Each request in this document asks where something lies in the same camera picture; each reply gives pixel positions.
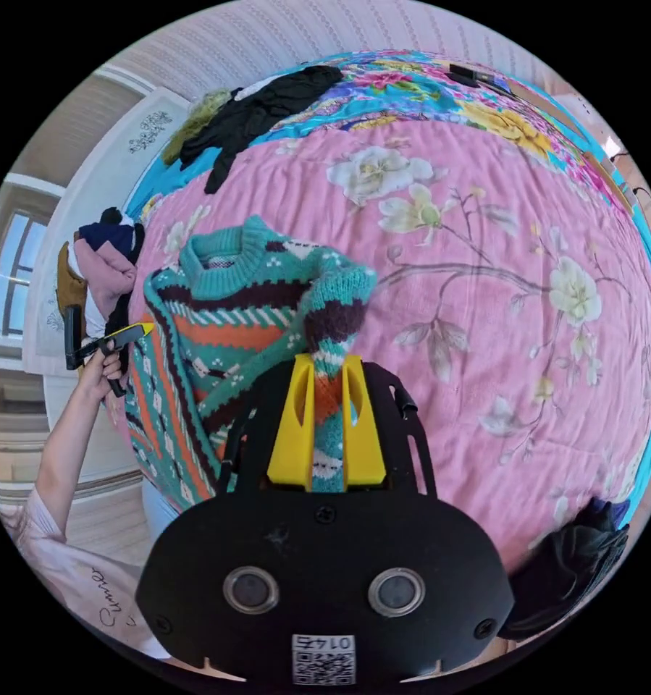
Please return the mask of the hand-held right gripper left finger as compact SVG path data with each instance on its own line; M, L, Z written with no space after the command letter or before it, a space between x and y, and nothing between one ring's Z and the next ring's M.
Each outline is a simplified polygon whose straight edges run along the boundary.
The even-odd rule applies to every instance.
M272 484L311 484L314 458L314 365L297 355L287 370L287 389L267 477Z

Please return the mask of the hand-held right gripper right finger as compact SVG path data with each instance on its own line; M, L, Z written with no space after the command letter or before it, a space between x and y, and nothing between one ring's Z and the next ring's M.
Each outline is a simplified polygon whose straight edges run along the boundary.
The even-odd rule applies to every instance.
M343 481L382 484L385 462L360 357L345 358L341 370L343 411Z

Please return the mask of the person's left hand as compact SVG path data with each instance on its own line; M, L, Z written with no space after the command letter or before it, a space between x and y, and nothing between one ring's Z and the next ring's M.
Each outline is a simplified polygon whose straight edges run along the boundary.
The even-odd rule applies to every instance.
M101 344L80 375L77 391L90 404L99 404L112 391L112 382L122 378L119 351L113 340Z

